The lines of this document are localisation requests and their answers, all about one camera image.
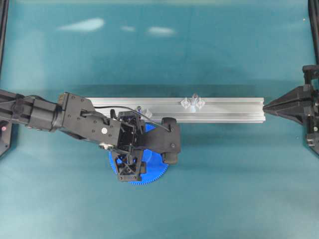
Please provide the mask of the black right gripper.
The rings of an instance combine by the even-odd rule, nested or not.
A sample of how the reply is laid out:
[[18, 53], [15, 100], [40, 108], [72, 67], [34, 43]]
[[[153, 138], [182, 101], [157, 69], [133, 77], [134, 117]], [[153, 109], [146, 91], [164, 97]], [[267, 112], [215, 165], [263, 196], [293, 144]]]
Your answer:
[[306, 127], [306, 142], [309, 148], [319, 154], [319, 91], [313, 80], [319, 79], [319, 66], [303, 67], [305, 84], [264, 105], [263, 111], [284, 119], [292, 120]]

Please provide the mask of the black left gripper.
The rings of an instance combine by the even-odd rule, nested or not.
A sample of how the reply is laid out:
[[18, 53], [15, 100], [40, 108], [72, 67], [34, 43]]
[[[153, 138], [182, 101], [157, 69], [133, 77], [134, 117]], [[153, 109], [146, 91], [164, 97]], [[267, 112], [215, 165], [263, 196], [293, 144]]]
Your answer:
[[[78, 140], [97, 144], [111, 152], [117, 176], [120, 181], [139, 182], [146, 172], [142, 161], [143, 150], [137, 146], [138, 136], [143, 133], [143, 124], [134, 112], [123, 119], [122, 113], [107, 117], [96, 111], [92, 102], [72, 93], [61, 94], [57, 121], [58, 129]], [[164, 117], [161, 124], [176, 124], [175, 118]]]

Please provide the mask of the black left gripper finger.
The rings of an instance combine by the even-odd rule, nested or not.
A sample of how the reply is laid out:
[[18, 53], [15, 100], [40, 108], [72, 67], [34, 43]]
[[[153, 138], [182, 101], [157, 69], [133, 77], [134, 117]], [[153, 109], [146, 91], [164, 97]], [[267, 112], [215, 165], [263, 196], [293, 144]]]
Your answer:
[[177, 164], [178, 154], [173, 152], [165, 152], [162, 154], [162, 162], [168, 165]]

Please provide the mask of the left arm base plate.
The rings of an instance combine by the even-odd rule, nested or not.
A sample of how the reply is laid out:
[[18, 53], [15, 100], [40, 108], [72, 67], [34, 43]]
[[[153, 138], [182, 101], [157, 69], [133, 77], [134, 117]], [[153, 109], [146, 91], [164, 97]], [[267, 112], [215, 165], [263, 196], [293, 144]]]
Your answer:
[[9, 149], [11, 144], [12, 123], [0, 121], [0, 156], [3, 156]]

